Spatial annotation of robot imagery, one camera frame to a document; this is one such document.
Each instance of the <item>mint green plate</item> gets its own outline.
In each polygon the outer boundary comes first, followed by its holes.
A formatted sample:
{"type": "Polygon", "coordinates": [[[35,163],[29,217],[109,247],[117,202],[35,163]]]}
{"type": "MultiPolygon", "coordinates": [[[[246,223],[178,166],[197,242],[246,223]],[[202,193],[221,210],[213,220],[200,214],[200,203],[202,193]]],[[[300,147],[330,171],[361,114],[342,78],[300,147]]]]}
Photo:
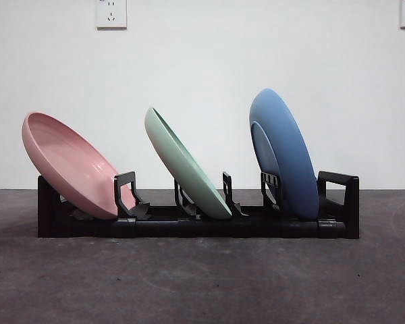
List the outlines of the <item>mint green plate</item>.
{"type": "Polygon", "coordinates": [[[147,111],[144,124],[158,156],[189,198],[207,216],[231,218],[231,211],[220,193],[154,108],[147,111]]]}

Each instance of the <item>pink plate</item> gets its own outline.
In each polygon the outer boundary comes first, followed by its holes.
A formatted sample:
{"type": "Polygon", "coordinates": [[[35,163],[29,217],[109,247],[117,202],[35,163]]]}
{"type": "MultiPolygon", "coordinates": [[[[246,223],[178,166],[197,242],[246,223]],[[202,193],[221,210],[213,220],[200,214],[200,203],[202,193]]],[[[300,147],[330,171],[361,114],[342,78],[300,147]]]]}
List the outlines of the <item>pink plate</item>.
{"type": "MultiPolygon", "coordinates": [[[[22,141],[34,166],[66,200],[94,217],[117,217],[117,171],[90,143],[44,113],[26,116],[22,141]]],[[[135,206],[127,186],[121,187],[121,199],[127,208],[135,206]]]]}

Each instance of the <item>gray floor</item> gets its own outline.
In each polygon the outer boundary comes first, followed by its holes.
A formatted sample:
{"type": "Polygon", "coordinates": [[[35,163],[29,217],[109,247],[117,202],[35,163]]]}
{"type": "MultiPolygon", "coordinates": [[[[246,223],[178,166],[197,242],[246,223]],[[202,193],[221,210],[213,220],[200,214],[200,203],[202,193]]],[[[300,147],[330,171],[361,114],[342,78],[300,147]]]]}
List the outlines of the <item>gray floor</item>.
{"type": "Polygon", "coordinates": [[[405,191],[360,212],[359,240],[48,239],[36,191],[0,190],[0,324],[405,324],[405,191]]]}

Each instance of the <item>dish rack base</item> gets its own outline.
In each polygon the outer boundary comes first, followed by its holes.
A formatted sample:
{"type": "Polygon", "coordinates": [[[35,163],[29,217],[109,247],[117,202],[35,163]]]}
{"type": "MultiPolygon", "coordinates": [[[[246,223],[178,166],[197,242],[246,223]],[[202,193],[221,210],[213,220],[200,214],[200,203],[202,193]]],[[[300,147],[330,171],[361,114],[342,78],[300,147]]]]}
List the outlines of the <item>dish rack base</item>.
{"type": "Polygon", "coordinates": [[[175,205],[152,206],[136,190],[134,172],[114,179],[117,219],[95,219],[63,200],[53,187],[38,177],[38,237],[68,238],[92,236],[102,238],[142,237],[232,237],[232,238],[359,238],[358,177],[321,171],[317,179],[319,216],[300,219],[282,208],[281,183],[276,175],[261,173],[263,205],[242,206],[234,202],[232,178],[223,172],[223,192],[232,218],[211,219],[186,196],[174,181],[175,205]],[[326,183],[346,187],[344,204],[326,197],[326,183]],[[127,209],[121,200],[122,186],[130,184],[136,206],[127,209]],[[275,187],[274,197],[267,185],[275,187]]]}

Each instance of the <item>blue bowl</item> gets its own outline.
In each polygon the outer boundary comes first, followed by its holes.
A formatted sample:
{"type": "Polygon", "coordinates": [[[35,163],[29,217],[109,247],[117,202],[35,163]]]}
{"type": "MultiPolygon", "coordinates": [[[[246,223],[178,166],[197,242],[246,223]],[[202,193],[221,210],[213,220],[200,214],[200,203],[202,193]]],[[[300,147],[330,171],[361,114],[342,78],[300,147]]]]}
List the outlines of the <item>blue bowl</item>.
{"type": "MultiPolygon", "coordinates": [[[[249,122],[261,171],[281,180],[282,209],[302,219],[316,219],[317,181],[302,134],[286,104],[276,92],[265,89],[252,103],[249,122]]],[[[275,188],[269,187],[274,195],[275,188]]]]}

